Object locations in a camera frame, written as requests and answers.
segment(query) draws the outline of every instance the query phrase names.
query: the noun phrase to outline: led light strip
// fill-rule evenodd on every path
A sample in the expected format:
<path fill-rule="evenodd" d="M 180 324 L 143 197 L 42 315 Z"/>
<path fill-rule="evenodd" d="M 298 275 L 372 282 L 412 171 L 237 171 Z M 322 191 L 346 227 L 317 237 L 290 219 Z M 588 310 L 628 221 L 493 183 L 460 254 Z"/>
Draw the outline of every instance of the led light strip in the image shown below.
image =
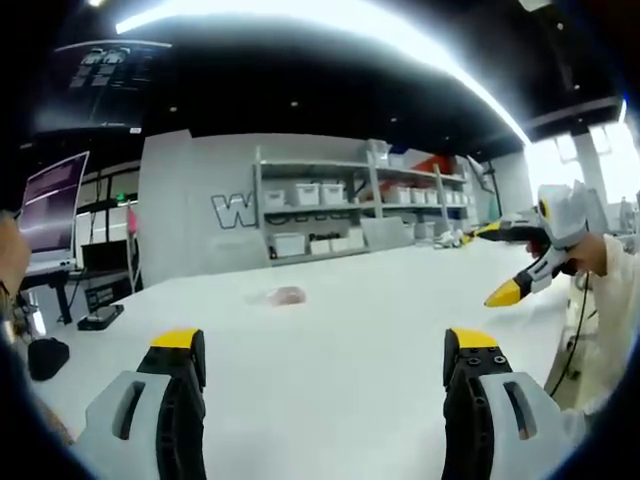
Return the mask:
<path fill-rule="evenodd" d="M 169 0 L 116 25 L 122 34 L 143 25 L 178 15 L 247 15 L 290 18 L 320 24 L 372 38 L 397 49 L 419 63 L 448 73 L 471 90 L 513 130 L 523 145 L 529 137 L 505 108 L 437 43 L 402 18 L 362 0 Z"/>

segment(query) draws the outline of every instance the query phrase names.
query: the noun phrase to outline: table surface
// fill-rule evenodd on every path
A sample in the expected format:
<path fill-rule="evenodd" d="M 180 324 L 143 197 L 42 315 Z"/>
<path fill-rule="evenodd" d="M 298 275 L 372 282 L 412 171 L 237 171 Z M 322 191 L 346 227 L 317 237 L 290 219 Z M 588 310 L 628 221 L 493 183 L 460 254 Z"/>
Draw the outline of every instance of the table surface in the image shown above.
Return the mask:
<path fill-rule="evenodd" d="M 89 403 L 137 368 L 152 338 L 197 327 L 209 478 L 439 479 L 447 328 L 482 329 L 514 370 L 547 379 L 568 280 L 513 307 L 483 305 L 530 261 L 522 246 L 477 240 L 170 280 L 123 300 L 104 332 L 52 332 L 71 358 L 34 390 L 78 436 Z M 283 286 L 302 288 L 306 303 L 269 305 Z"/>

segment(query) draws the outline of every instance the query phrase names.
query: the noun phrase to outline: black ceiling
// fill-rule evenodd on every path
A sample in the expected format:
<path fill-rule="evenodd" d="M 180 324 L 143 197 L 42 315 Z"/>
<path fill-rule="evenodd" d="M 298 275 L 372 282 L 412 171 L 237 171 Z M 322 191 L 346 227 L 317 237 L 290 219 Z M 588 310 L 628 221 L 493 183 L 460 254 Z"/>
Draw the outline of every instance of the black ceiling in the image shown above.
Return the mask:
<path fill-rule="evenodd" d="M 116 38 L 118 21 L 157 3 L 106 0 L 97 9 L 81 7 L 68 18 L 58 44 Z M 584 129 L 619 109 L 611 99 L 602 108 L 572 114 L 571 107 L 615 96 L 616 89 L 593 39 L 556 7 L 530 13 L 517 0 L 386 4 L 445 45 L 532 140 Z M 293 22 L 206 16 L 162 20 L 122 37 L 174 45 L 175 68 L 148 105 L 145 135 L 189 128 L 194 136 L 382 138 L 430 152 L 473 153 L 480 160 L 521 148 L 497 115 L 456 80 L 378 42 Z M 567 114 L 552 122 L 536 120 L 562 109 Z M 94 168 L 139 158 L 143 141 L 94 131 L 59 133 L 40 143 L 50 151 L 61 142 L 64 149 L 90 139 Z"/>

